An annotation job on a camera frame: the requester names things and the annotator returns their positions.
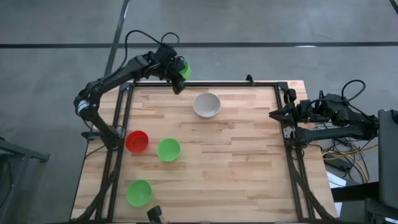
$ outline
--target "cable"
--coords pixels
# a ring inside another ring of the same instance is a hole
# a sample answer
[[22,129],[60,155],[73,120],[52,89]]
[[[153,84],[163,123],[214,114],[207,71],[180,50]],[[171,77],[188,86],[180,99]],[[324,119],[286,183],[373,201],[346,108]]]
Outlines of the cable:
[[170,35],[170,34],[173,35],[173,36],[175,36],[175,37],[177,38],[177,43],[175,43],[174,45],[171,45],[171,47],[175,47],[175,46],[177,46],[177,45],[180,43],[180,37],[179,37],[177,34],[174,34],[173,32],[165,33],[165,34],[162,36],[160,42],[161,42],[162,44],[165,44],[165,42],[163,41],[163,39],[164,39],[167,35]]
[[317,147],[319,147],[320,149],[321,149],[321,152],[323,151],[323,148],[322,148],[322,146],[320,146],[320,145],[318,145],[318,144],[308,144],[309,146],[317,146]]
[[[358,173],[359,173],[359,175],[360,175],[360,177],[361,177],[361,180],[362,180],[362,184],[364,184],[365,181],[364,181],[364,177],[363,177],[361,171],[359,171],[359,169],[354,165],[354,163],[351,162],[347,157],[344,157],[344,158],[351,164],[351,168],[354,167],[354,168],[358,171]],[[352,181],[355,182],[355,180],[354,180],[353,177],[351,176],[351,173],[350,173],[350,172],[348,172],[348,176],[350,177],[350,179],[351,179]]]
[[339,187],[345,187],[345,186],[343,186],[343,185],[336,184],[336,183],[334,183],[334,182],[332,182],[332,181],[330,181],[330,180],[329,180],[329,182],[332,183],[332,184],[335,184],[335,185],[337,185],[337,186],[339,186]]
[[350,105],[348,105],[348,106],[350,106],[350,107],[354,108],[356,111],[360,112],[363,116],[365,116],[366,119],[368,119],[368,120],[370,120],[370,121],[373,121],[372,118],[370,118],[369,115],[367,115],[366,113],[364,113],[364,112],[361,111],[360,109],[356,108],[356,107],[353,106],[352,104],[350,104]]
[[13,187],[13,185],[14,185],[14,183],[13,183],[13,181],[12,181],[12,173],[11,173],[11,164],[10,164],[10,161],[9,161],[9,159],[7,158],[6,159],[6,162],[7,162],[7,166],[8,166],[8,174],[9,174],[9,176],[10,176],[10,187],[8,188],[8,192],[7,192],[7,194],[6,194],[6,196],[5,196],[5,198],[3,199],[3,201],[1,202],[1,204],[0,204],[0,208],[4,205],[4,202],[6,202],[6,200],[7,200],[7,198],[8,198],[8,195],[10,194],[10,192],[11,192],[11,189],[12,189],[12,187]]
[[[2,175],[2,174],[3,174],[3,166],[4,166],[4,164],[5,164],[5,161],[6,161],[8,158],[7,158],[7,156],[6,156],[5,154],[1,155],[0,158],[1,158],[1,162],[2,162],[0,175]],[[6,177],[4,177],[4,181],[2,181],[1,184],[0,184],[0,189],[2,189],[2,186],[3,186],[4,183],[6,182],[6,179],[5,179],[5,178],[6,178]]]
[[[348,140],[349,140],[349,146],[350,146],[350,148],[355,148],[356,150],[359,149],[358,147],[356,147],[356,146],[353,144],[353,140],[352,140],[351,138],[348,138]],[[368,167],[367,167],[367,165],[366,165],[366,161],[364,160],[365,154],[364,154],[363,152],[359,151],[359,155],[361,156],[361,158],[360,158],[359,161],[363,161],[363,164],[365,165],[365,168],[366,168],[366,172],[368,173],[368,176],[369,176],[369,178],[370,178],[369,171],[368,171]]]
[[359,92],[357,92],[357,94],[355,94],[353,97],[351,97],[350,99],[347,99],[348,102],[350,102],[351,100],[357,98],[357,97],[366,89],[366,83],[365,83],[364,81],[362,81],[362,80],[351,80],[351,81],[349,81],[348,83],[346,83],[346,84],[343,86],[343,89],[341,89],[341,97],[342,97],[342,98],[344,98],[344,90],[346,89],[346,87],[347,87],[349,84],[354,83],[354,82],[362,83],[362,89],[361,89]]
[[301,152],[302,152],[301,158],[304,158],[305,151],[304,151],[302,148],[300,148],[300,150],[301,150]]
[[87,124],[87,121],[85,121],[83,118],[82,118],[82,120],[83,120],[83,122],[85,123],[85,125],[87,126],[88,129],[92,129],[92,128],[93,128],[93,127],[90,127],[90,126]]
[[[356,163],[356,164],[359,166],[359,168],[361,168],[362,173],[365,175],[365,180],[366,180],[366,183],[367,183],[367,182],[369,181],[369,177],[368,177],[368,174],[365,172],[365,169],[363,168],[362,164],[359,163],[359,162],[358,162],[353,156],[351,156],[351,155],[346,154],[345,156],[347,156],[347,157],[349,157],[350,159],[354,160],[354,163]],[[335,160],[335,159],[339,159],[339,158],[337,157],[337,158],[323,159],[323,160],[325,160],[325,161],[330,161],[330,160]]]
[[305,108],[305,111],[306,111],[307,113],[309,113],[308,109],[309,109],[314,103],[316,103],[316,102],[321,102],[321,101],[333,101],[333,102],[335,102],[335,103],[343,103],[343,102],[344,102],[343,100],[316,99],[316,100],[311,101],[311,102],[307,105],[307,107]]
[[100,149],[102,149],[102,148],[104,148],[105,147],[105,145],[103,145],[103,146],[101,146],[101,147],[99,147],[99,148],[97,148],[97,149],[95,149],[94,151],[91,151],[91,152],[89,152],[86,156],[85,156],[85,159],[89,156],[89,155],[91,155],[92,153],[94,153],[94,152],[96,152],[96,151],[98,151],[98,150],[100,150]]
[[88,154],[85,156],[85,159],[86,159],[89,155],[91,155],[92,153],[94,153],[94,152],[96,152],[96,151],[98,151],[98,150],[100,150],[100,149],[102,149],[102,148],[104,148],[104,147],[105,147],[105,145],[103,145],[103,146],[101,146],[101,147],[95,149],[94,151],[91,151],[90,153],[88,153]]
[[369,182],[369,179],[371,178],[371,176],[370,176],[370,174],[369,174],[368,166],[366,165],[366,162],[365,162],[365,160],[363,159],[362,152],[360,152],[359,155],[361,155],[361,160],[363,161],[363,164],[365,165],[366,174],[368,175],[368,181],[367,181],[367,182]]
[[323,154],[322,154],[322,156],[324,156],[324,155],[326,155],[326,154],[340,154],[340,155],[350,155],[350,154],[356,154],[356,153],[358,153],[358,152],[362,152],[362,151],[366,151],[366,150],[370,150],[370,149],[373,149],[373,148],[375,148],[375,147],[377,147],[378,146],[378,144],[375,144],[374,146],[371,146],[371,147],[367,147],[367,148],[365,148],[365,149],[358,149],[358,150],[354,150],[354,151],[349,151],[349,152],[336,152],[336,151],[328,151],[328,152],[324,152]]
[[[155,39],[153,36],[151,36],[151,35],[145,33],[144,31],[141,31],[141,30],[131,30],[131,31],[129,31],[129,32],[126,34],[126,37],[124,38],[124,58],[123,58],[122,63],[120,64],[120,66],[119,66],[114,72],[110,73],[109,75],[104,76],[104,77],[101,78],[99,81],[103,82],[103,81],[105,81],[105,80],[111,78],[111,77],[114,76],[118,71],[120,71],[120,69],[123,68],[123,65],[124,65],[124,64],[126,63],[126,61],[127,61],[127,55],[128,55],[128,52],[127,52],[127,40],[128,40],[128,38],[129,38],[129,36],[130,36],[132,33],[135,33],[135,32],[138,32],[138,33],[140,33],[140,34],[144,34],[145,36],[147,36],[148,38],[150,38],[151,40],[153,40],[155,43],[157,43],[157,44],[159,44],[159,45],[164,45],[164,43],[158,41],[158,40]],[[163,41],[164,37],[166,37],[167,35],[170,35],[170,34],[176,36],[176,38],[177,38],[177,43],[176,43],[175,45],[173,45],[173,47],[175,47],[178,43],[180,43],[180,37],[179,37],[177,34],[174,34],[173,32],[168,32],[168,33],[164,34],[164,35],[162,36],[162,41]],[[82,96],[82,98],[86,97],[87,94],[92,90],[92,88],[94,88],[94,86],[91,87],[90,89],[88,89],[88,90],[85,92],[85,94]]]

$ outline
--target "red bowl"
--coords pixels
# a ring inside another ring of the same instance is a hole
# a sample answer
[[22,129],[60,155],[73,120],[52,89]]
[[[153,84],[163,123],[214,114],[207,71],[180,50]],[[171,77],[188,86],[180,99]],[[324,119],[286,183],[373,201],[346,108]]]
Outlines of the red bowl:
[[126,138],[126,147],[131,153],[142,153],[148,146],[148,135],[143,131],[133,131]]

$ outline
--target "wooden table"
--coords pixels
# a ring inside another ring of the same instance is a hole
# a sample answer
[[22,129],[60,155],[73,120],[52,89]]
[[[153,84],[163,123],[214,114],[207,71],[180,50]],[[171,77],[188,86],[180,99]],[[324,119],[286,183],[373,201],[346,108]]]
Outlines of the wooden table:
[[[296,89],[297,101],[307,98],[303,81],[288,83]],[[192,102],[208,91],[219,96],[221,111],[215,118],[201,119]],[[117,95],[115,89],[101,99],[99,113],[107,123],[112,122]],[[164,87],[135,88],[127,133],[145,131],[150,144],[142,154],[124,151],[114,222],[148,222],[146,212],[155,205],[171,222],[296,221],[280,124],[268,117],[276,109],[271,87],[187,87],[179,95]],[[156,156],[156,146],[165,138],[181,144],[174,162]],[[93,141],[87,153],[101,145]],[[99,191],[105,151],[90,155],[83,164],[72,218]],[[319,148],[306,148],[304,161],[312,192],[336,216]],[[153,200],[142,208],[126,201],[126,189],[136,179],[152,186]],[[300,198],[306,212],[302,192]],[[103,214],[107,209],[106,202]]]

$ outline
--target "black floor stripe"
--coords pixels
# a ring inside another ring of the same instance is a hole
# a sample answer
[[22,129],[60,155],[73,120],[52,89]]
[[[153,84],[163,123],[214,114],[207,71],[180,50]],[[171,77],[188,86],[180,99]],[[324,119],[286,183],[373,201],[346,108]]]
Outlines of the black floor stripe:
[[112,72],[114,58],[116,56],[116,51],[118,50],[118,44],[120,40],[120,35],[123,30],[124,17],[126,15],[127,7],[129,5],[130,0],[124,0],[122,5],[122,10],[120,12],[118,27],[116,28],[116,32],[114,33],[113,43],[111,47],[111,52],[109,53],[108,62],[106,63],[105,73],[104,75],[110,74]]
[[[156,48],[156,43],[128,44],[129,48]],[[176,48],[225,48],[225,47],[397,47],[398,42],[203,42],[179,43]]]
[[94,49],[111,47],[112,44],[0,44],[0,49]]
[[398,15],[398,5],[397,5],[396,0],[390,0],[390,3]]
[[[155,43],[128,44],[129,48],[157,48]],[[176,48],[226,48],[226,47],[398,47],[397,41],[390,42],[202,42],[179,43]],[[108,63],[113,65],[117,48],[124,48],[124,44],[0,44],[0,49],[104,49],[111,48],[111,59]]]

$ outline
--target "yellow cable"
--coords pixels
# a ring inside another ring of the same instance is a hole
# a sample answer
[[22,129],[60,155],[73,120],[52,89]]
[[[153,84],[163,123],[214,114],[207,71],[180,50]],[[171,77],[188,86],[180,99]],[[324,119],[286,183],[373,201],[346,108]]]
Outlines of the yellow cable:
[[354,150],[354,151],[350,151],[350,152],[335,152],[335,151],[328,151],[328,152],[324,152],[324,153],[322,154],[322,157],[323,157],[325,154],[333,154],[333,155],[334,155],[334,154],[340,154],[340,155],[341,155],[341,156],[337,155],[337,156],[339,156],[339,157],[337,157],[337,156],[334,155],[334,158],[329,158],[329,159],[324,158],[323,160],[326,160],[326,161],[331,161],[331,160],[339,159],[339,158],[341,158],[341,157],[343,157],[343,156],[347,156],[347,157],[351,158],[352,160],[354,160],[355,163],[357,163],[357,165],[359,165],[359,168],[362,170],[362,173],[364,174],[365,180],[366,180],[366,183],[367,183],[367,182],[369,181],[368,174],[366,173],[366,171],[365,171],[365,169],[363,168],[362,164],[359,163],[359,162],[358,162],[353,156],[351,156],[350,154],[355,154],[355,153],[360,152],[360,151],[365,151],[365,150],[373,149],[373,148],[375,148],[376,146],[377,146],[377,144],[374,145],[374,146],[371,146],[371,147],[367,147],[367,148],[361,149],[361,150]]
[[[368,177],[368,175],[367,175],[367,173],[365,172],[365,169],[363,168],[363,166],[362,166],[362,164],[360,164],[353,156],[351,156],[351,155],[345,155],[345,156],[347,156],[347,157],[349,157],[349,158],[351,158],[352,160],[354,160],[354,162],[355,163],[357,163],[358,165],[359,165],[359,168],[361,168],[361,170],[362,170],[362,173],[365,175],[365,180],[366,180],[366,183],[369,181],[369,177]],[[339,159],[340,157],[334,157],[334,158],[330,158],[330,159],[323,159],[323,160],[325,160],[325,161],[330,161],[330,160],[335,160],[335,159]]]
[[353,150],[353,151],[350,151],[350,152],[328,151],[328,152],[324,152],[322,154],[322,157],[324,155],[326,155],[326,154],[339,154],[339,155],[341,155],[341,156],[335,156],[335,158],[323,159],[323,160],[326,160],[326,161],[335,160],[335,159],[339,159],[339,158],[343,157],[344,155],[356,154],[357,152],[362,152],[362,151],[366,151],[366,150],[369,150],[369,149],[373,149],[376,146],[378,146],[378,144],[375,144],[374,146],[371,146],[371,147],[364,148],[362,150]]

